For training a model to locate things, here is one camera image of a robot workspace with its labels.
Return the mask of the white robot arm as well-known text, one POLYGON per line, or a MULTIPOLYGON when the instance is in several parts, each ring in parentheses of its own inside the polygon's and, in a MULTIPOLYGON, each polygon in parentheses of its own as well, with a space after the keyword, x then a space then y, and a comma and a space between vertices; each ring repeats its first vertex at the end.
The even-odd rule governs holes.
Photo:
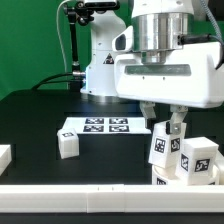
POLYGON ((115 15, 118 0, 84 0, 91 17, 91 59, 83 91, 94 97, 137 100, 147 127, 154 105, 169 104, 173 132, 189 107, 224 103, 224 42, 194 35, 204 0, 131 0, 131 24, 115 15))

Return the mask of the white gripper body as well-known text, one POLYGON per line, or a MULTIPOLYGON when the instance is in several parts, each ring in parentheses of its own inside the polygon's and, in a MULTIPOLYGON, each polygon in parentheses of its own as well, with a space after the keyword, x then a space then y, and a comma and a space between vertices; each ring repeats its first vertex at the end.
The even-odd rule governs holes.
POLYGON ((224 65, 218 42, 184 45, 168 51, 163 64, 141 63, 139 53, 119 55, 114 77, 118 96, 126 99, 214 108, 224 102, 224 65))

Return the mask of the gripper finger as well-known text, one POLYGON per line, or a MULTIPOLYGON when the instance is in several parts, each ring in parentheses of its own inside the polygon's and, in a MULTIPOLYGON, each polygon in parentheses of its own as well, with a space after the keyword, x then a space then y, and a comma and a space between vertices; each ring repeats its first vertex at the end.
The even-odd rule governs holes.
POLYGON ((187 115, 188 107, 182 105, 171 105, 171 118, 166 122, 166 133, 178 135, 181 133, 181 124, 187 115))
POLYGON ((155 104, 153 102, 141 101, 140 110, 145 119, 155 119, 156 114, 154 110, 155 104))

